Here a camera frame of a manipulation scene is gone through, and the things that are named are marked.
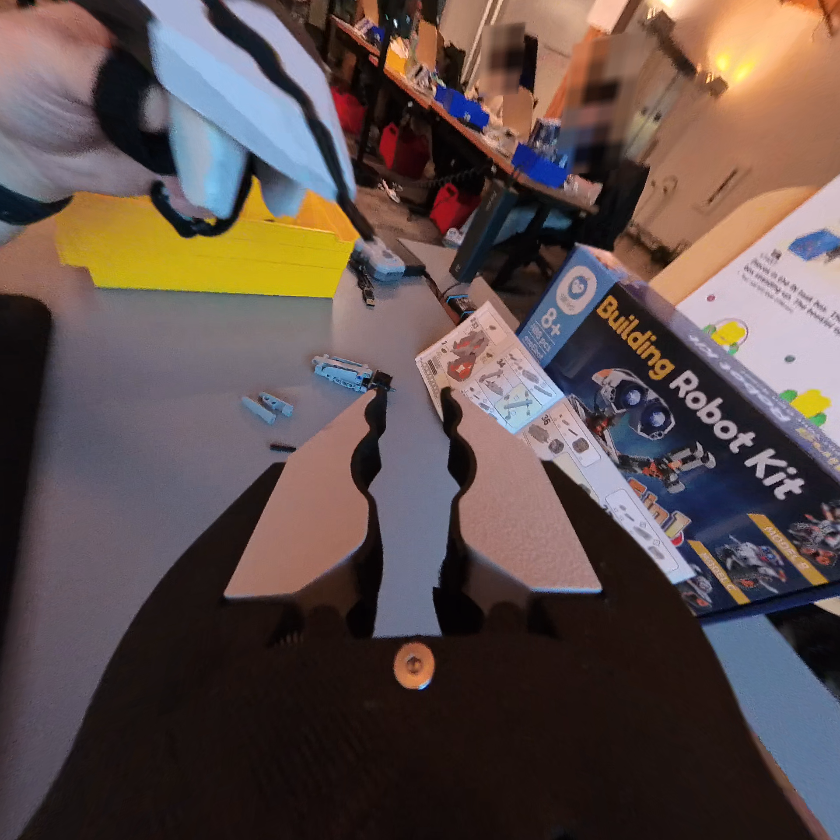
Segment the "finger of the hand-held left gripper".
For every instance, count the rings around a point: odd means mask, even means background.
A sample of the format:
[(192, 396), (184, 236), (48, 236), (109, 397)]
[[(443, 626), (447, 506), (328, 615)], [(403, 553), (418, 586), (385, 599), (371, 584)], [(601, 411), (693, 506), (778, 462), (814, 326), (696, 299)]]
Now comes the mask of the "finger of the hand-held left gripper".
[(179, 236), (227, 232), (255, 177), (274, 216), (295, 213), (311, 191), (373, 239), (323, 63), (281, 3), (142, 2), (141, 11), (155, 86), (141, 127), (161, 136), (152, 160), (172, 164), (196, 212), (177, 211), (162, 180), (150, 197)]

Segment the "red canister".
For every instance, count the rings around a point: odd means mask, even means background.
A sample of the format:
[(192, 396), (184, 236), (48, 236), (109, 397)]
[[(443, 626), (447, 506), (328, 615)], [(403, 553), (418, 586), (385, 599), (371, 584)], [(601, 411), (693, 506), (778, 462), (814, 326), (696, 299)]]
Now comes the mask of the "red canister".
[(480, 193), (470, 192), (450, 182), (437, 190), (428, 217), (438, 232), (446, 235), (450, 229), (462, 228), (480, 201)]
[(412, 180), (423, 177), (431, 160), (426, 136), (394, 122), (386, 124), (381, 132), (379, 153), (389, 170)]
[(357, 137), (364, 126), (366, 107), (351, 91), (331, 86), (332, 100), (344, 133)]

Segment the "white printed sheet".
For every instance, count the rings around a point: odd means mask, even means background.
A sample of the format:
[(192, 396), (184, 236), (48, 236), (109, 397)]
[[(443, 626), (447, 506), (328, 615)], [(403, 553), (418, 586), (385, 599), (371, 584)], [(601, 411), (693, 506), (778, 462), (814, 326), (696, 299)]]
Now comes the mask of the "white printed sheet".
[(678, 310), (838, 444), (839, 178), (754, 197), (711, 233), (728, 262)]

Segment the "long wooden workbench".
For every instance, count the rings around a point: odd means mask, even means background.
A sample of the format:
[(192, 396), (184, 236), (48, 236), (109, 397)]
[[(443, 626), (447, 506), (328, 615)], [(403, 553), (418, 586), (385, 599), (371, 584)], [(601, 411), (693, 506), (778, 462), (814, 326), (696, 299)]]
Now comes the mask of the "long wooden workbench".
[[(352, 49), (359, 56), (366, 56), (373, 66), (379, 67), (380, 53), (371, 45), (362, 34), (351, 24), (332, 14), (334, 2), (328, 2), (328, 14), (324, 25), (322, 47), (329, 51), (329, 45), (333, 36), (341, 33), (348, 49)], [(414, 103), (415, 110), (419, 110), (422, 119), (443, 127), (447, 136), (455, 143), (458, 152), (477, 164), (477, 171), (485, 175), (506, 178), (506, 183), (518, 191), (522, 196), (532, 196), (532, 201), (546, 206), (567, 207), (573, 213), (595, 215), (599, 208), (593, 203), (587, 203), (581, 193), (573, 194), (560, 187), (551, 187), (533, 180), (526, 172), (517, 169), (511, 159), (494, 149), (488, 142), (486, 136), (470, 128), (469, 123), (458, 120), (454, 115), (448, 113), (442, 103), (421, 92), (412, 84), (404, 74), (395, 71), (387, 66), (386, 62), (382, 69), (375, 72), (375, 88), (382, 89), (382, 84), (387, 80), (389, 92), (400, 91), (402, 95)]]

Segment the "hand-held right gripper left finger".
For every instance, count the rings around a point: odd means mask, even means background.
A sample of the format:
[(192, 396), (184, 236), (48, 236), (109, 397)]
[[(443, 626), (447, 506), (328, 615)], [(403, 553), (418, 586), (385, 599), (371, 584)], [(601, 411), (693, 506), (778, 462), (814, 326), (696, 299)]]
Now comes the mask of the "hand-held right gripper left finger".
[(334, 610), (353, 637), (373, 635), (382, 534), (371, 483), (382, 468), (387, 393), (363, 394), (290, 455), (229, 579), (228, 602), (278, 602), (283, 634)]

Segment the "grey electronic block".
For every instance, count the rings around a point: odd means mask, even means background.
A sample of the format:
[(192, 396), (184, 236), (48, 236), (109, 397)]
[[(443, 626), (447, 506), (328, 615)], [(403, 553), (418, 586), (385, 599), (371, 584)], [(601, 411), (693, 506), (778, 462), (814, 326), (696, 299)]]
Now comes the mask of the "grey electronic block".
[(354, 244), (352, 258), (367, 274), (381, 282), (394, 282), (406, 273), (405, 261), (381, 238), (358, 238)]

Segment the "blue parts bin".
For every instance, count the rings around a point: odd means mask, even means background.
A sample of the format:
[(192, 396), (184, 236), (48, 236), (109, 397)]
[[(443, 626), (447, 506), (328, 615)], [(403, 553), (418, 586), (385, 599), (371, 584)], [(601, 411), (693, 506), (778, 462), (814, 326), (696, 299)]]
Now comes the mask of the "blue parts bin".
[(437, 84), (434, 100), (450, 117), (473, 127), (484, 130), (490, 121), (489, 113), (476, 101), (468, 100), (458, 89)]
[(554, 190), (561, 188), (570, 174), (567, 166), (541, 156), (525, 143), (518, 143), (511, 157), (511, 167), (514, 174)]

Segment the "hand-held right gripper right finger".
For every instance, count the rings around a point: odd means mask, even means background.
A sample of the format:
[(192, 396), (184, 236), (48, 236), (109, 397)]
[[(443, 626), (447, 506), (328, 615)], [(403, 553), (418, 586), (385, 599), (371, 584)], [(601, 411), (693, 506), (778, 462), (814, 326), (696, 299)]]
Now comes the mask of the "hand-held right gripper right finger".
[(442, 635), (477, 634), (498, 607), (528, 621), (544, 598), (601, 594), (543, 462), (463, 393), (440, 397), (457, 485), (438, 573)]

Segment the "dark blue upright panel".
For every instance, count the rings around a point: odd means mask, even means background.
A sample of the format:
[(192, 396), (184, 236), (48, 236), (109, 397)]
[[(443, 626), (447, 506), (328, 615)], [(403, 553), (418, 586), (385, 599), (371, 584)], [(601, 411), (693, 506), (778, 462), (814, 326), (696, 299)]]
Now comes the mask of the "dark blue upright panel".
[(480, 272), (517, 202), (515, 188), (499, 180), (490, 184), (449, 268), (457, 283), (470, 283)]

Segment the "grey building assembly black wheel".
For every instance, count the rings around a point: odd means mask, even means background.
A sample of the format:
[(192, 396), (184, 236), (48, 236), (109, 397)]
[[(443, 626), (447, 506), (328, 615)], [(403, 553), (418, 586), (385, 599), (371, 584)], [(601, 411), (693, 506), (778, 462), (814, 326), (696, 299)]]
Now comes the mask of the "grey building assembly black wheel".
[(315, 375), (348, 390), (358, 393), (370, 390), (394, 391), (390, 374), (372, 369), (366, 364), (326, 353), (315, 356), (311, 363)]

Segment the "building instruction booklet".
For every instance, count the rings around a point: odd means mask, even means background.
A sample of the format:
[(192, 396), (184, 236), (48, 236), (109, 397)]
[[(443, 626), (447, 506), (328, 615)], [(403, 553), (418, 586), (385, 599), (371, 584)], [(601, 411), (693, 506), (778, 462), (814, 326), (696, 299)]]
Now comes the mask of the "building instruction booklet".
[(491, 417), (508, 438), (551, 463), (629, 533), (674, 585), (697, 575), (664, 527), (625, 481), (570, 400), (486, 302), (415, 359), (439, 415), (450, 387)]

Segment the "blue robot kit box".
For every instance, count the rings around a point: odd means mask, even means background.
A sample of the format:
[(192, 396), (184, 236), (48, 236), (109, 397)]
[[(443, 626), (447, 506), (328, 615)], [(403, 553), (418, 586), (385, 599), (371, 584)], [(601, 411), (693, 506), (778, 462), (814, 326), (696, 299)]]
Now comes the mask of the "blue robot kit box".
[(610, 465), (604, 508), (647, 513), (704, 621), (838, 597), (838, 444), (613, 255), (575, 245), (518, 330)]

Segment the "person's left hand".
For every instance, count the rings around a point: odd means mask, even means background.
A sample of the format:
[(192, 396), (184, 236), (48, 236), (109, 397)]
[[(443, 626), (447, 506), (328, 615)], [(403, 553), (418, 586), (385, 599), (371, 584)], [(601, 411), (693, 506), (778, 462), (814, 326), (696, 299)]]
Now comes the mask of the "person's left hand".
[(118, 150), (93, 109), (110, 33), (75, 3), (1, 16), (2, 185), (40, 202), (140, 196), (156, 176)]

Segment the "yellow plastic bin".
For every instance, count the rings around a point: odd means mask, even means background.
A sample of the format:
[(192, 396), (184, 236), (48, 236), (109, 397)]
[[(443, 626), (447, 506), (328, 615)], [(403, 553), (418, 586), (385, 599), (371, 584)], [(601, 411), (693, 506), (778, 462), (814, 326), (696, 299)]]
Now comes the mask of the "yellow plastic bin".
[(65, 266), (99, 288), (333, 298), (358, 233), (313, 192), (294, 217), (270, 215), (257, 180), (237, 221), (215, 238), (182, 238), (147, 197), (82, 193), (56, 221)]

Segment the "grey desk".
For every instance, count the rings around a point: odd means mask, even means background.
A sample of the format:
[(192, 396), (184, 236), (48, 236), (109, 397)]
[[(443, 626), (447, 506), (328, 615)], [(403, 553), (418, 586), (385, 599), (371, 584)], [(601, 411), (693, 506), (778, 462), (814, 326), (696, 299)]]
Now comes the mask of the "grey desk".
[[(330, 302), (105, 291), (59, 265), (54, 233), (2, 248), (3, 289), (51, 321), (2, 838), (809, 838), (751, 732), (824, 686), (764, 618), (708, 642), (555, 465), (602, 593), (442, 635), (457, 485), (415, 357), (453, 325), (426, 283), (373, 312), (353, 280)], [(314, 374), (321, 354), (392, 377), (371, 637), (328, 607), (284, 634), (278, 602), (224, 597), (292, 455), (269, 443), (298, 451), (363, 395)], [(259, 392), (293, 416), (249, 413)]]

